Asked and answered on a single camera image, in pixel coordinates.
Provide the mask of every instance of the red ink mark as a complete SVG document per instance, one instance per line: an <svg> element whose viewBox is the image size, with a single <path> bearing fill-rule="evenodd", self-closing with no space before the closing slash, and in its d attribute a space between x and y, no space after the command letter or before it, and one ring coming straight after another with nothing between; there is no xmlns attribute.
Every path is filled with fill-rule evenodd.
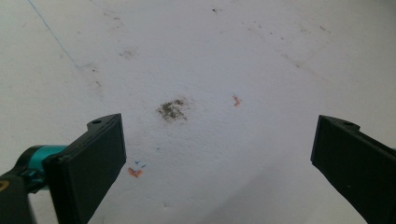
<svg viewBox="0 0 396 224"><path fill-rule="evenodd" d="M238 97L236 95L233 96L233 98L235 99L236 103L233 106L239 106L241 104L242 100L239 100Z"/></svg>
<svg viewBox="0 0 396 224"><path fill-rule="evenodd" d="M135 171L134 169L132 169L131 167L129 167L129 168L128 168L128 173L129 173L129 175L138 178L140 175L143 174L143 171L142 171L142 170Z"/></svg>

